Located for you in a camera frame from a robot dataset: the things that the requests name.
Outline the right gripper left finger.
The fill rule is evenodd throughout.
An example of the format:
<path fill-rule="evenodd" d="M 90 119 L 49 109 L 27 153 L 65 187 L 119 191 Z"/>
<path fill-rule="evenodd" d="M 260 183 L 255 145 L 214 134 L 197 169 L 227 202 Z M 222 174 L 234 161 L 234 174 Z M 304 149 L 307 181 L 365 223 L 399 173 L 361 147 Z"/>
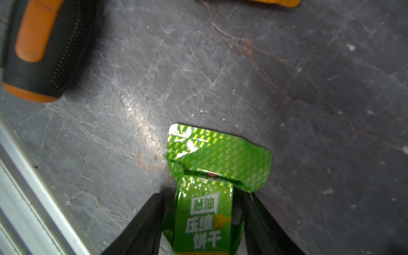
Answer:
<path fill-rule="evenodd" d="M 157 255 L 162 235 L 165 199 L 153 194 L 103 255 Z"/>

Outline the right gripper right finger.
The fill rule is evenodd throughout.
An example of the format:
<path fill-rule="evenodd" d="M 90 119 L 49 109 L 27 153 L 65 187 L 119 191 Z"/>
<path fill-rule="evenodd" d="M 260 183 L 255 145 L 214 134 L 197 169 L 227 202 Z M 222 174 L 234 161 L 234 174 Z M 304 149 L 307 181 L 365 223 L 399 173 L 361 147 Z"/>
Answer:
<path fill-rule="evenodd" d="M 235 194 L 243 211 L 249 255 L 305 255 L 254 193 L 237 190 Z"/>

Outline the green cookie packet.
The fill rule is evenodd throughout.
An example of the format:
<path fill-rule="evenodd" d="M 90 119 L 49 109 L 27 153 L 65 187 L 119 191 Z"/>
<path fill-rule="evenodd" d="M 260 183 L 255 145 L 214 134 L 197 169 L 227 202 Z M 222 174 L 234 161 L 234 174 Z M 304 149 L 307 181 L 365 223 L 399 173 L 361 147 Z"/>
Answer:
<path fill-rule="evenodd" d="M 180 255 L 233 255 L 244 232 L 234 193 L 261 189 L 271 153 L 242 138 L 184 124 L 169 128 L 166 159 L 177 185 L 163 232 Z"/>

